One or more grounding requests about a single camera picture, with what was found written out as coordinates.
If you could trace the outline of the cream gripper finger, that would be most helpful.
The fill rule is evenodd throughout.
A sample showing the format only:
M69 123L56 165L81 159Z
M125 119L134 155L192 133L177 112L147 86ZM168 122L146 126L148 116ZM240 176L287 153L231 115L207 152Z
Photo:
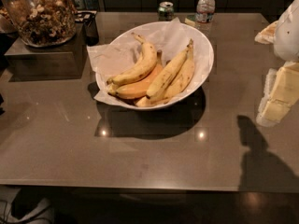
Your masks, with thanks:
M264 127L279 124L299 100L299 63L285 62L266 75L256 121Z
M274 42L274 35L277 28L277 21L270 23L261 32L259 32L254 40L261 44L272 44Z

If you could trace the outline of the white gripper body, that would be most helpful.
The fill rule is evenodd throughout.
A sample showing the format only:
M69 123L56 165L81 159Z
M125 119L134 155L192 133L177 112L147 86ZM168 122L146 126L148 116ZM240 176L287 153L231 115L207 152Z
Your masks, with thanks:
M299 61L299 0L293 0L278 19L274 52L284 61Z

